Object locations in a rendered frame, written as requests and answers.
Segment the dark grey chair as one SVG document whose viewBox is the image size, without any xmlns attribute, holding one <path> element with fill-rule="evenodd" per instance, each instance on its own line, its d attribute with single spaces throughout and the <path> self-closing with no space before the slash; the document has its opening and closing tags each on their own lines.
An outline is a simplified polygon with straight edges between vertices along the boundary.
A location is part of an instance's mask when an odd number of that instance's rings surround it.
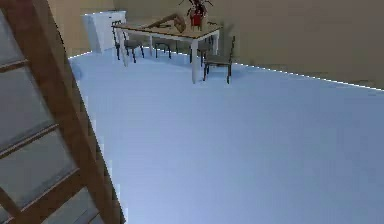
<svg viewBox="0 0 384 224">
<path fill-rule="evenodd" d="M 200 61 L 206 57 L 207 53 L 213 49 L 213 37 L 210 36 L 198 43 L 197 51 L 200 53 Z"/>
<path fill-rule="evenodd" d="M 207 55 L 204 59 L 204 74 L 203 80 L 207 79 L 207 75 L 209 74 L 209 69 L 211 66 L 226 66 L 227 67 L 227 76 L 226 82 L 230 83 L 230 77 L 232 76 L 232 64 L 233 64 L 233 56 L 234 56 L 234 48 L 235 48 L 236 37 L 233 36 L 231 40 L 231 45 L 229 47 L 228 54 L 219 54 L 219 55 Z"/>
<path fill-rule="evenodd" d="M 118 42 L 114 26 L 119 25 L 121 23 L 122 23 L 121 20 L 115 20 L 115 21 L 111 22 L 111 25 L 113 26 L 112 33 L 113 33 L 113 39 L 114 39 L 114 44 L 115 44 L 115 48 L 116 48 L 117 59 L 120 59 L 120 47 L 121 47 L 121 45 Z M 141 54 L 144 54 L 143 45 L 139 40 L 128 40 L 126 34 L 123 34 L 123 37 L 124 37 L 124 48 L 126 49 L 126 53 L 127 54 L 132 53 L 133 60 L 136 60 L 136 56 L 135 56 L 135 49 L 136 48 L 140 48 Z"/>
<path fill-rule="evenodd" d="M 155 41 L 153 42 L 153 44 L 154 44 L 154 49 L 155 49 L 155 57 L 156 58 L 158 58 L 158 47 L 159 46 L 163 46 L 164 47 L 164 49 L 163 49 L 163 51 L 164 52 L 168 52 L 168 57 L 169 57 L 169 59 L 171 59 L 171 48 L 170 48 L 170 45 L 169 45 L 169 43 L 168 43 L 168 41 L 162 41 L 162 40 L 160 40 L 160 39 L 155 39 Z"/>
</svg>

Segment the brown wooden shelf unit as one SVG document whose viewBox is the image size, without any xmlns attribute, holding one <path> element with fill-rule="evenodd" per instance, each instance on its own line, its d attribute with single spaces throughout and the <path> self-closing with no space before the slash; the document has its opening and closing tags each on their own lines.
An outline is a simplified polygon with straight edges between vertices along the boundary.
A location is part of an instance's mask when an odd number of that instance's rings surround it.
<svg viewBox="0 0 384 224">
<path fill-rule="evenodd" d="M 47 0 L 0 0 L 0 224 L 125 224 Z"/>
</svg>

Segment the white cabinet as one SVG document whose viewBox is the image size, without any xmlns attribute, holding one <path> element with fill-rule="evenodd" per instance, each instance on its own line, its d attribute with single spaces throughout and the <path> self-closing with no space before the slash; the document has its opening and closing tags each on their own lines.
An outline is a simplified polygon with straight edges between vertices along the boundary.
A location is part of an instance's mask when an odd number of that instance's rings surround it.
<svg viewBox="0 0 384 224">
<path fill-rule="evenodd" d="M 126 21 L 125 11 L 104 11 L 82 15 L 92 52 L 103 53 L 114 47 L 112 23 Z"/>
</svg>

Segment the red potted house plant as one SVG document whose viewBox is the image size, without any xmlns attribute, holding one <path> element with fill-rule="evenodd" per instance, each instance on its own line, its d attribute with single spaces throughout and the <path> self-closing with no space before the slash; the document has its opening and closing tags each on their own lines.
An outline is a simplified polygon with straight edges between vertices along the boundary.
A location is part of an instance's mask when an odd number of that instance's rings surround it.
<svg viewBox="0 0 384 224">
<path fill-rule="evenodd" d="M 207 8 L 205 6 L 208 3 L 212 6 L 210 0 L 188 0 L 191 7 L 187 11 L 187 16 L 190 18 L 191 27 L 197 27 L 202 29 L 203 18 L 207 15 Z"/>
</svg>

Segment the wooden table with white legs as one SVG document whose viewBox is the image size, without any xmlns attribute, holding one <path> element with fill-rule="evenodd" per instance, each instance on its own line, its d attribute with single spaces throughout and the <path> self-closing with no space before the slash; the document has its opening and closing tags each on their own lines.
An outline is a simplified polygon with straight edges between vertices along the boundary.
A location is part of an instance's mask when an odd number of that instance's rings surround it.
<svg viewBox="0 0 384 224">
<path fill-rule="evenodd" d="M 187 26 L 185 30 L 180 33 L 176 27 L 172 26 L 170 28 L 158 28 L 153 27 L 149 28 L 147 24 L 134 24 L 134 23 L 123 23 L 114 25 L 116 29 L 116 34 L 120 44 L 124 42 L 124 37 L 129 37 L 130 34 L 147 36 L 149 38 L 150 49 L 153 49 L 153 38 L 163 38 L 167 40 L 177 40 L 182 42 L 187 42 L 191 47 L 192 55 L 192 83 L 195 84 L 198 79 L 198 62 L 196 61 L 197 57 L 197 48 L 198 43 L 205 38 L 212 36 L 214 38 L 214 53 L 218 52 L 218 40 L 220 38 L 220 29 L 221 25 L 206 25 L 203 26 L 201 30 L 196 28 L 191 28 Z"/>
</svg>

